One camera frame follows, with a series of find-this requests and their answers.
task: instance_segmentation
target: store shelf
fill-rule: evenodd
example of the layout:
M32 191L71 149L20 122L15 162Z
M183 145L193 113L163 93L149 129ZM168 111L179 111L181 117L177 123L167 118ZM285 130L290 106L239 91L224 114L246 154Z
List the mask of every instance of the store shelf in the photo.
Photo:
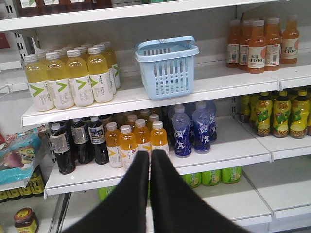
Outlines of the store shelf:
M210 153L197 154L193 151L188 158L178 158L170 150L169 158L180 174L270 160L267 149L231 117L218 118L217 126L218 139L212 144ZM113 186L119 183L123 175L123 168L112 168L109 164L98 165L94 161L85 165L77 163L76 170L68 175L60 174L55 165L45 186L45 193L50 196Z
M183 0L54 15L13 18L0 21L0 32L273 1L280 0Z
M244 166L250 182L275 218L311 213L311 158L300 156Z

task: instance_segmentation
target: bottle label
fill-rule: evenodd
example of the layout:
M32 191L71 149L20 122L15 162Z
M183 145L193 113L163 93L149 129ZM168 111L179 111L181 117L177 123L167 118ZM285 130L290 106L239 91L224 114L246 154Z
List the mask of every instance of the bottle label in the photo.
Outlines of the bottle label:
M65 109L73 105L68 79L49 81L51 94L56 108Z
M87 106L94 102L93 92L89 76L69 79L74 103L79 106Z
M112 99L109 72L105 74L90 75L90 80L94 99L97 102L104 102Z
M281 48L281 44L267 45L267 52L266 52L266 59L265 59L266 66L278 66L279 65L280 48Z
M107 147L107 150L111 166L115 168L122 167L121 147Z
M106 141L103 125L95 128L88 128L89 136L93 144L101 144Z
M227 63L239 62L239 44L227 45Z
M283 59L297 58L299 47L299 39L283 39L282 40L282 55Z
M38 111L46 111L54 107L48 81L28 83L27 85Z
M57 154L65 153L70 150L70 142L67 133L50 137L53 151Z
M240 45L239 50L239 64L240 65L247 65L247 56L248 56L248 45Z
M264 68L265 56L266 46L248 47L248 67L252 69Z
M134 148L132 150L121 150L122 163L125 170L127 170L132 164L138 149Z
M75 144L83 144L89 140L88 132L84 126L78 128L71 127L71 132Z

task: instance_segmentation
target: plastic bottle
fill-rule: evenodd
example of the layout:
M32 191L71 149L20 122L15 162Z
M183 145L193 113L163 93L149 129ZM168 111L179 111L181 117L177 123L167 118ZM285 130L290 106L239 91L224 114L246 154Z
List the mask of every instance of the plastic bottle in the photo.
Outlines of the plastic bottle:
M239 69L247 70L248 42L252 34L253 20L244 20L239 47Z
M204 186L214 186L221 181L221 170L204 171L201 175Z
M54 123L51 126L51 133L51 145L56 155L59 172L64 175L72 173L76 165L66 130L61 128L59 123Z
M39 62L36 54L24 57L25 72L36 110L47 111L54 107L46 67Z
M199 154L205 154L210 151L209 143L209 122L210 114L206 110L204 101L195 104L196 110L192 114L194 125L194 150Z
M276 71L279 70L279 60L280 60L280 49L282 38L279 35L279 18L269 18L267 20L267 51L265 57L265 67L266 71Z
M287 91L280 91L279 97L273 103L273 127L274 137L286 137L288 135L288 119L292 104L287 96Z
M74 103L78 107L89 106L94 102L94 97L86 63L80 57L79 50L69 50L67 56L66 68Z
M292 101L290 136L304 138L307 134L307 120L310 113L310 101L307 91L299 90L298 97Z
M94 159L94 146L89 139L87 127L80 118L72 120L71 132L79 163L91 162Z
M120 145L123 167L127 171L138 151L136 138L130 125L121 126Z
M240 21L230 21L230 34L227 38L227 63L228 68L236 68L239 65L239 42L240 42Z
M148 152L149 161L151 161L150 131L146 126L146 121L144 119L138 119L135 121L135 128L133 133L136 138L138 150Z
M47 73L55 107L57 109L72 107L74 101L65 63L59 60L59 54L57 52L47 53L46 58L49 60Z
M282 36L282 54L281 63L297 63L299 47L299 31L297 29L297 15L291 15L287 18L286 29Z
M151 150L164 150L165 153L169 155L169 143L162 121L154 121L152 123L152 128L153 129L150 132Z
M248 42L247 72L260 74L264 72L266 56L266 38L263 35L264 20L253 21L252 35Z
M185 107L175 106L175 114L172 117L172 124L175 136L175 154L177 157L186 158L191 154L191 145L189 141L190 120L185 114Z
M269 92L262 92L255 106L255 133L259 136L265 137L269 135L272 107L273 103L269 97Z
M109 164L114 168L123 166L121 146L120 146L120 130L117 129L116 122L107 124L106 140L109 155Z
M110 41L104 41L104 42L101 42L100 44L104 44L106 47L106 54L110 57L111 65L113 68L115 85L116 85L116 88L119 89L121 83L120 83L119 67L118 67L115 51L112 49Z
M106 59L101 55L100 48L89 48L88 53L87 67L94 99L98 103L109 102L113 99L113 93Z
M98 116L91 117L91 123L88 126L88 132L91 143L94 145L95 162L106 164L109 162L107 142L104 133L103 124L98 120Z

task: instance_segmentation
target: orange bottle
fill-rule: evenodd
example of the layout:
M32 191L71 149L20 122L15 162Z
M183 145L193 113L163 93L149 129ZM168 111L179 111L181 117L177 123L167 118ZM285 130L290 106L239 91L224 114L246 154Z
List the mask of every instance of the orange bottle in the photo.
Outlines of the orange bottle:
M239 65L239 42L240 42L240 21L230 21L230 34L227 38L227 63L228 68L236 68Z
M242 36L240 38L239 48L239 69L247 70L248 42L251 38L253 20L243 21Z
M281 36L279 35L279 18L269 18L267 20L267 51L265 59L266 71L276 71L279 69L280 49L281 49Z
M297 29L297 15L292 15L288 17L286 29L283 32L281 63L297 63L298 47L299 31Z
M263 35L264 20L253 21L252 35L248 43L247 72L260 74L264 72L266 56L266 38Z

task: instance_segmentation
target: yellow juice bottle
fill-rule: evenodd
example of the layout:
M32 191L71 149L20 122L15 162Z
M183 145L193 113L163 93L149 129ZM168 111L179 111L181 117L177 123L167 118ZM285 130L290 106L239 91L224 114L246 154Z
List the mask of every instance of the yellow juice bottle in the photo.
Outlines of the yellow juice bottle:
M94 99L98 103L109 102L113 99L110 76L106 59L101 55L101 49L92 47L88 49L90 57L87 67L90 75Z
M69 50L67 56L66 68L74 103L78 107L89 106L94 102L94 97L86 62L80 57L79 50Z

